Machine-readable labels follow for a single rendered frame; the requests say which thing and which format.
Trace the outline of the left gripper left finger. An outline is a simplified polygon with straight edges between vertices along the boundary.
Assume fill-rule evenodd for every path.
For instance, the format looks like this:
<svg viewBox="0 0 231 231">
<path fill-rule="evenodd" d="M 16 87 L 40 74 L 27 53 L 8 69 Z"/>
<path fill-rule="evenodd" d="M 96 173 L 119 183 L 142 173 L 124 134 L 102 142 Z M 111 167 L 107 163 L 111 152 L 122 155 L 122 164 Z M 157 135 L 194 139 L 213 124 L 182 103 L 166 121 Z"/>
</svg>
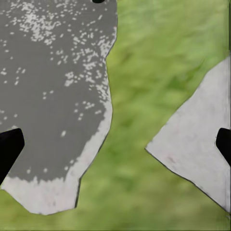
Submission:
<svg viewBox="0 0 231 231">
<path fill-rule="evenodd" d="M 25 146 L 21 128 L 0 133 L 0 185 Z"/>
</svg>

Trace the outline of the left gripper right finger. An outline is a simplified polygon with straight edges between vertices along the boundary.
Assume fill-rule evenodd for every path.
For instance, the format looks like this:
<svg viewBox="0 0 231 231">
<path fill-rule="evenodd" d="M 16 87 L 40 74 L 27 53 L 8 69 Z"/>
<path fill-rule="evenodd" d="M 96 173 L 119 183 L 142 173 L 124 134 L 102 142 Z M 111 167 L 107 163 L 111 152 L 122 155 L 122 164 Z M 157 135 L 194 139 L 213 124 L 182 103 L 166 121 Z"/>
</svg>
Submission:
<svg viewBox="0 0 231 231">
<path fill-rule="evenodd" d="M 216 146 L 231 167 L 231 130 L 220 128 L 218 131 Z"/>
</svg>

